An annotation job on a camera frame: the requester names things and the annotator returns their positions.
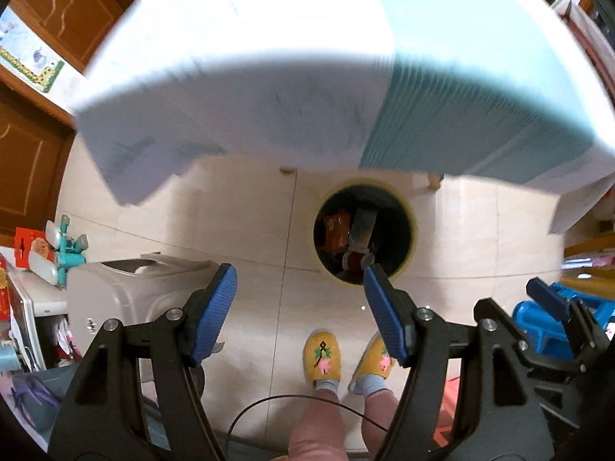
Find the yellow rimmed black trash bin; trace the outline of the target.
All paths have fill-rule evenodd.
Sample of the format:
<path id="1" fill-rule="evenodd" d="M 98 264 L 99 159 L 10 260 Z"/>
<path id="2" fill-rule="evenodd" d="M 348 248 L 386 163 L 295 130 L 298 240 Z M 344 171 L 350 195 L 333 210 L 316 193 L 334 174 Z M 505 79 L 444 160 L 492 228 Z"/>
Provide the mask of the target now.
<path id="1" fill-rule="evenodd" d="M 388 277 L 413 258 L 418 238 L 413 210 L 391 185 L 351 179 L 319 205 L 312 226 L 313 248 L 325 273 L 361 285 L 364 270 L 379 265 Z"/>

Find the teal white bottle pack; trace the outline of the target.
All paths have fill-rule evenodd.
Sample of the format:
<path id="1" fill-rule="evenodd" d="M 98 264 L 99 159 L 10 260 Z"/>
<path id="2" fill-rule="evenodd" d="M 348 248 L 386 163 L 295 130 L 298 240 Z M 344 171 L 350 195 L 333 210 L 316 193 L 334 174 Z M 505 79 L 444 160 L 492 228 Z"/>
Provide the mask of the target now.
<path id="1" fill-rule="evenodd" d="M 71 219 L 63 214 L 58 224 L 48 221 L 45 237 L 36 239 L 28 253 L 28 269 L 50 285 L 65 288 L 73 267 L 86 263 L 89 239 L 85 234 L 69 235 Z"/>

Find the right yellow embroidered slipper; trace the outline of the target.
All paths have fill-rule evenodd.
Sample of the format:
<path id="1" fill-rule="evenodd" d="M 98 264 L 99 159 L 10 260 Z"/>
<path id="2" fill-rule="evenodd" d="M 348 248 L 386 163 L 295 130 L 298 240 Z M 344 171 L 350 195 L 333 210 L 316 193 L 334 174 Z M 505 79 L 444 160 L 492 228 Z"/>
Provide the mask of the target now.
<path id="1" fill-rule="evenodd" d="M 357 363 L 348 385 L 348 391 L 368 398 L 387 388 L 387 379 L 395 360 L 390 356 L 382 335 L 376 333 Z"/>

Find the teal table runner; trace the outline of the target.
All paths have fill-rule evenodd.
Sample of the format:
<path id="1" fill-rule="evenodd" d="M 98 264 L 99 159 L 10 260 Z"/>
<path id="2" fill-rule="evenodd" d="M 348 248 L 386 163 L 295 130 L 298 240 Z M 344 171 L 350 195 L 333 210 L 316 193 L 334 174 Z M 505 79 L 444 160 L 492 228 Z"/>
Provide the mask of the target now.
<path id="1" fill-rule="evenodd" d="M 382 0 L 392 76 L 365 169 L 564 194 L 614 171 L 614 111 L 543 0 Z"/>

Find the white patterned tablecloth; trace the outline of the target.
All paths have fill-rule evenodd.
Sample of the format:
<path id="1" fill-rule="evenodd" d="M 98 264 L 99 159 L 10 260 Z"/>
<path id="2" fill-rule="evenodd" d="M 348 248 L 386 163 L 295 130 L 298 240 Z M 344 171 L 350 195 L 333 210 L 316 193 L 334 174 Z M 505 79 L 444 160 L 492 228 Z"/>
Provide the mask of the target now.
<path id="1" fill-rule="evenodd" d="M 86 69 L 76 125 L 123 205 L 205 155 L 382 170 L 361 159 L 394 52 L 382 0 L 139 0 Z M 559 197 L 552 232 L 570 228 L 613 182 L 614 171 L 549 192 Z"/>

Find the blue plastic stool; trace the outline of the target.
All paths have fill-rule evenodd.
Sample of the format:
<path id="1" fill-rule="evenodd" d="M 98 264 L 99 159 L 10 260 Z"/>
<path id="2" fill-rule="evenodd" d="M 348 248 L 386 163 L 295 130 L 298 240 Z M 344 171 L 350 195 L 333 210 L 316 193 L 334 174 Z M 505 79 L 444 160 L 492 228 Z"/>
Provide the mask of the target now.
<path id="1" fill-rule="evenodd" d="M 596 295 L 584 294 L 562 283 L 548 284 L 559 297 L 567 300 L 577 298 L 592 312 L 609 339 L 614 336 L 614 302 Z M 519 302 L 513 311 L 516 326 L 527 335 L 537 353 L 563 360 L 572 360 L 573 354 L 562 323 L 551 317 L 532 298 Z"/>

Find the left yellow embroidered slipper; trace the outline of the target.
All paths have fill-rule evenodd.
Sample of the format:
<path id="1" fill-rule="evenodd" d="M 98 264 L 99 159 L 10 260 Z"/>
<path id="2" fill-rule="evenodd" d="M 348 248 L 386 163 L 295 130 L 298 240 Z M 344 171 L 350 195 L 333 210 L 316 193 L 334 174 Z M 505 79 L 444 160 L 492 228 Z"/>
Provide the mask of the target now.
<path id="1" fill-rule="evenodd" d="M 306 339 L 302 362 L 307 383 L 317 387 L 320 382 L 341 381 L 341 351 L 335 335 L 319 329 Z"/>

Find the wooden door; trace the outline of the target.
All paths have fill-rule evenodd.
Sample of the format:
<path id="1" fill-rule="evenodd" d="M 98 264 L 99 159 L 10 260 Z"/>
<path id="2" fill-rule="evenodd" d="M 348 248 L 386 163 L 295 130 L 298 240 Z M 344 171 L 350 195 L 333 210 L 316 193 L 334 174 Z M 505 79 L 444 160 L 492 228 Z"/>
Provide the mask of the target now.
<path id="1" fill-rule="evenodd" d="M 83 72 L 110 28 L 136 0 L 1 0 Z M 1 242 L 53 219 L 76 130 L 66 109 L 1 70 Z"/>

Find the yellow embroidered slipper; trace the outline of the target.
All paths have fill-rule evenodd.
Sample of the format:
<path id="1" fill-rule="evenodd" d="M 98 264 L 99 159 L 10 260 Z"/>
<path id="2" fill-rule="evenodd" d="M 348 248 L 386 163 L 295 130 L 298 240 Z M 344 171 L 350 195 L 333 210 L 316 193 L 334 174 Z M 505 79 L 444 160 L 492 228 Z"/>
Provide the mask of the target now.
<path id="1" fill-rule="evenodd" d="M 317 387 L 320 382 L 341 381 L 341 351 L 335 335 L 319 329 L 306 339 L 302 362 L 307 383 Z"/>
<path id="2" fill-rule="evenodd" d="M 357 363 L 348 385 L 348 391 L 368 398 L 387 388 L 387 379 L 395 360 L 390 356 L 382 335 L 376 333 Z"/>

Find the grey plastic lidded bin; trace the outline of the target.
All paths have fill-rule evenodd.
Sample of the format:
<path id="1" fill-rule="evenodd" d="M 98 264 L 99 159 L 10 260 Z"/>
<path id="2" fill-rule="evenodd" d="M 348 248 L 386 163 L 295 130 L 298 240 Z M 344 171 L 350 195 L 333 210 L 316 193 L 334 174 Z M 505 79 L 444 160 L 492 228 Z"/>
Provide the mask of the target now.
<path id="1" fill-rule="evenodd" d="M 181 308 L 193 292 L 206 288 L 219 264 L 160 253 L 139 258 L 89 262 L 69 270 L 66 289 L 69 327 L 85 354 L 103 323 L 147 323 Z"/>

